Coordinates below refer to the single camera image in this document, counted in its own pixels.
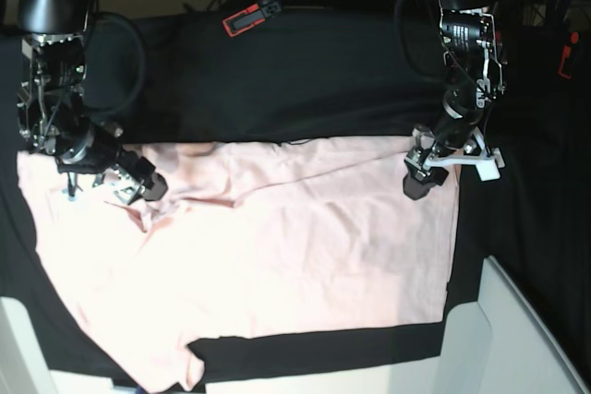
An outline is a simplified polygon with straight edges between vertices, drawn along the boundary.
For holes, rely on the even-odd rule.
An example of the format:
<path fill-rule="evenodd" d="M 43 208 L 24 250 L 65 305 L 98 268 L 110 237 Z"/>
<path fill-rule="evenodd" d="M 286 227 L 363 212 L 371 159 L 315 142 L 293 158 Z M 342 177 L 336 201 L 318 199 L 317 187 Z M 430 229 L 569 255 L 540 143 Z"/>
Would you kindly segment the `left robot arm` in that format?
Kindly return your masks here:
<path fill-rule="evenodd" d="M 397 0 L 395 12 L 402 12 Z M 452 166 L 473 166 L 481 181 L 500 178 L 501 151 L 485 137 L 484 119 L 505 91 L 498 0 L 438 0 L 438 33 L 446 65 L 443 111 L 430 126 L 416 125 L 406 154 L 404 194 L 419 200 L 444 184 Z"/>

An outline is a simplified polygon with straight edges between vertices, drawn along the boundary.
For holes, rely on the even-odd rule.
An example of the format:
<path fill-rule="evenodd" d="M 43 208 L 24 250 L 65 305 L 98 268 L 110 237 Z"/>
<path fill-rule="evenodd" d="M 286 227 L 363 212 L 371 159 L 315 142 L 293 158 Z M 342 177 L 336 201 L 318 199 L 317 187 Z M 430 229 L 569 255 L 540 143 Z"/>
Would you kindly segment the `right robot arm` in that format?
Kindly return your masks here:
<path fill-rule="evenodd" d="M 122 184 L 116 196 L 126 205 L 154 202 L 167 189 L 155 166 L 120 143 L 121 127 L 114 117 L 132 104 L 147 76 L 147 48 L 130 20 L 98 9 L 99 0 L 19 0 L 18 27 L 23 31 L 24 78 L 18 90 L 18 129 L 33 153 L 54 159 L 67 177 L 74 197 L 78 176 L 91 174 L 101 185 L 113 171 Z M 126 99 L 114 107 L 84 104 L 87 49 L 94 24 L 112 21 L 127 30 L 136 44 L 136 81 Z"/>

